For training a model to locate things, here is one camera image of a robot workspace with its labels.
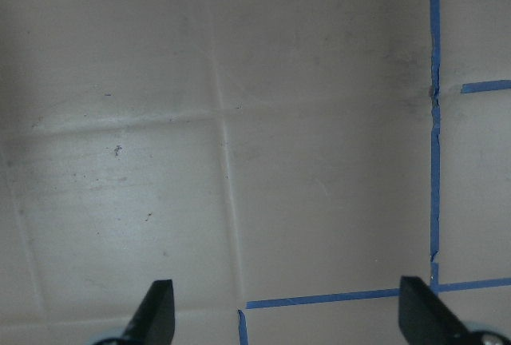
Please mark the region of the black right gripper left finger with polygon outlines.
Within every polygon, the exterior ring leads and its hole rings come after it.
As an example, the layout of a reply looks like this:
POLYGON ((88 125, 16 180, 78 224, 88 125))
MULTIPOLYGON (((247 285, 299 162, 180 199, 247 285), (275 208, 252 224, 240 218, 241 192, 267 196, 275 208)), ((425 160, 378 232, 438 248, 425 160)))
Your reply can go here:
POLYGON ((123 331, 121 344, 169 345, 175 330, 172 280, 156 280, 123 331))

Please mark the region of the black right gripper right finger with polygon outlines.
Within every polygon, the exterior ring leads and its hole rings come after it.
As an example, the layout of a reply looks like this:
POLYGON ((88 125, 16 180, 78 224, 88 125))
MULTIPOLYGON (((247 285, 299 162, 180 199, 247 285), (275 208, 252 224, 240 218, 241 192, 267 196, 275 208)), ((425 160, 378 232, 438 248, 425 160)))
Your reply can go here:
POLYGON ((479 344, 479 335, 469 331, 417 276, 400 279, 398 326, 411 345, 479 344))

